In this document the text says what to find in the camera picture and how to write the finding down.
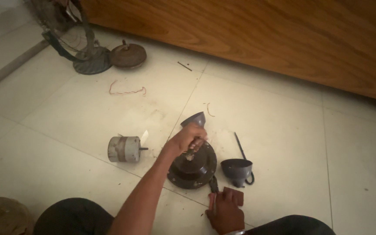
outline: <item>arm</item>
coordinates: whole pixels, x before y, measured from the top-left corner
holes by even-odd
[[[188,148],[198,150],[206,135],[203,128],[190,123],[164,145],[152,168],[143,176],[124,202],[108,235],[148,235],[150,233],[156,206],[170,165]]]

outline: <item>fan base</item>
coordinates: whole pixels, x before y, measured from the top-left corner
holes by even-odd
[[[76,72],[85,75],[102,73],[111,68],[112,66],[109,59],[110,53],[111,51],[105,47],[95,47],[93,58],[86,60],[84,62],[74,61],[74,69]],[[76,57],[79,59],[85,59],[85,55],[83,52],[76,53]]]

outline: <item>person's left hand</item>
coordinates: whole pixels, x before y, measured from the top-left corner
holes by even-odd
[[[212,200],[210,200],[211,208],[206,210],[206,215],[219,235],[244,229],[244,214],[237,205],[237,198],[233,196],[231,190],[217,194],[216,213],[212,209]]]

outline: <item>grey electric motor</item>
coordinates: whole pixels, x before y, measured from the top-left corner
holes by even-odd
[[[114,136],[108,143],[108,159],[110,162],[138,162],[142,150],[138,136]]]

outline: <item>dark trousers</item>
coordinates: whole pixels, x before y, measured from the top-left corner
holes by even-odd
[[[83,198],[69,198],[43,212],[34,235],[105,235],[114,217],[100,205]],[[334,235],[325,223],[307,216],[290,215],[255,227],[249,235]]]

